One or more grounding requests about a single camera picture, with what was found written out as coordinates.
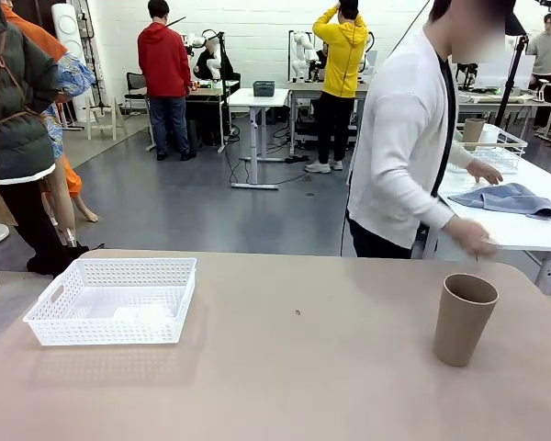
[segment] person in red jacket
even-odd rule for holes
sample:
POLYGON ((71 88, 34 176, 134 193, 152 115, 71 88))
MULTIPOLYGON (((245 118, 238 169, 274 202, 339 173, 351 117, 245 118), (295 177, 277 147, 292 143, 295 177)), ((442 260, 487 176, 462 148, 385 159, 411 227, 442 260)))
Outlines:
POLYGON ((166 26, 167 2, 151 0, 148 7, 153 22, 139 35, 139 66, 147 83, 157 161, 167 157, 165 121, 171 121, 174 126, 182 161, 189 161, 196 153, 190 151, 187 138, 186 97, 190 94, 192 79, 186 47, 182 37, 166 26))

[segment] tall brown cup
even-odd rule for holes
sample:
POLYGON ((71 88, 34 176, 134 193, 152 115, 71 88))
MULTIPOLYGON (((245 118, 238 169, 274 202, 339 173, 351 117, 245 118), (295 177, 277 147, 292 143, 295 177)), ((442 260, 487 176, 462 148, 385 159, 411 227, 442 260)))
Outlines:
MULTIPOLYGON (((478 142, 485 124, 484 119, 466 119, 466 125, 463 129, 463 142, 478 142)), ((466 147, 466 150, 474 152, 476 147, 466 147)))
POLYGON ((449 366, 467 366, 497 301, 498 291, 479 277, 446 278, 434 335, 437 358, 449 366))

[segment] cup rim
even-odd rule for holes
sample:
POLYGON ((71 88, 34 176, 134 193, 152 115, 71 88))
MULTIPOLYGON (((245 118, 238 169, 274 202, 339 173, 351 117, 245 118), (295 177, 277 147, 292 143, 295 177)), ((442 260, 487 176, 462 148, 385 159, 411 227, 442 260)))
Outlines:
POLYGON ((444 281, 443 281, 443 288, 449 293, 451 294, 453 297, 455 297, 456 299, 459 299, 465 303, 468 303, 470 305, 478 305, 478 306, 489 306, 489 305, 493 305, 495 304, 496 302, 498 302, 498 300, 500 299, 500 293, 498 292, 498 290, 491 284, 489 283, 486 279, 484 278, 481 278, 481 277, 478 277, 478 276, 474 276, 473 274, 468 274, 468 273, 454 273, 454 274, 450 274, 449 276, 445 277, 444 278, 444 281), (449 280, 449 278, 451 277, 455 277, 455 276, 466 276, 466 277, 473 277, 474 279, 476 280, 479 280, 480 282, 483 282, 485 284, 487 284, 488 286, 490 286, 494 292, 496 293, 496 299, 492 300, 492 301, 471 301, 471 300, 467 300, 467 299, 464 299, 462 298, 461 296, 458 296, 456 295, 451 289, 449 289, 449 287, 447 287, 447 280, 449 280))

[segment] person in gray shirt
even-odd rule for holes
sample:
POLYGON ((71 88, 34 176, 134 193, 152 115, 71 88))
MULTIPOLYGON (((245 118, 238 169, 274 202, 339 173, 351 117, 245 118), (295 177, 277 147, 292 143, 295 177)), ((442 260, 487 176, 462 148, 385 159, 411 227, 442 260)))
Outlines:
MULTIPOLYGON (((547 80, 551 83, 551 14, 545 16, 545 32, 529 42, 526 54, 536 55, 530 88, 535 90, 541 87, 539 80, 547 80)), ((551 87, 545 88, 545 101, 551 103, 551 87)), ((539 108, 534 118, 534 128, 546 126, 550 113, 551 108, 539 108)))

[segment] white tower appliance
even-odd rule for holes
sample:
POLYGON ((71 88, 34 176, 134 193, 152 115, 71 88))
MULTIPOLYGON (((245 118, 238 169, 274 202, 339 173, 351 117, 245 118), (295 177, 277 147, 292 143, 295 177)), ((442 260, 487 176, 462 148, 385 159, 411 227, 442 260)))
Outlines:
MULTIPOLYGON (((51 7, 53 14, 53 23, 55 24, 55 33, 57 39, 67 48, 67 50, 85 64, 84 49, 82 48, 82 39, 80 29, 77 26, 77 17, 75 8, 72 5, 59 3, 51 7)), ((73 108, 75 116, 80 122, 85 122, 87 115, 85 98, 92 95, 92 90, 87 90, 80 96, 73 99, 73 108)))

